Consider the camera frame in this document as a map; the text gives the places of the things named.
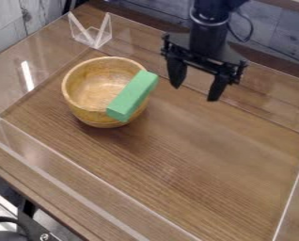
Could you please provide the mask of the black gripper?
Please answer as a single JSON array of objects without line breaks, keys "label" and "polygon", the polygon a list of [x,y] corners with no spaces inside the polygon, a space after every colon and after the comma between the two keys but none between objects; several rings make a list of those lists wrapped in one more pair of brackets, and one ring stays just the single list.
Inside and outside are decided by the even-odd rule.
[{"label": "black gripper", "polygon": [[239,84],[249,65],[248,59],[230,47],[226,42],[219,50],[206,56],[190,50],[190,35],[178,32],[166,32],[162,35],[161,55],[166,59],[170,83],[179,88],[191,66],[213,75],[221,71],[230,76],[218,74],[210,87],[207,101],[217,102],[223,95],[227,84]]}]

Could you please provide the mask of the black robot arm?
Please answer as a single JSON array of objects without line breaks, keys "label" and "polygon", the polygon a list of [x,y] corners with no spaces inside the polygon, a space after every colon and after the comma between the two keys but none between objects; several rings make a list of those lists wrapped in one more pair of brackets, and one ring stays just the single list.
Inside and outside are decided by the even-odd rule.
[{"label": "black robot arm", "polygon": [[227,33],[231,13],[249,0],[195,0],[190,9],[189,33],[166,32],[161,54],[166,59],[170,83],[179,88],[191,66],[215,76],[207,95],[217,102],[229,85],[239,84],[248,59],[231,49]]}]

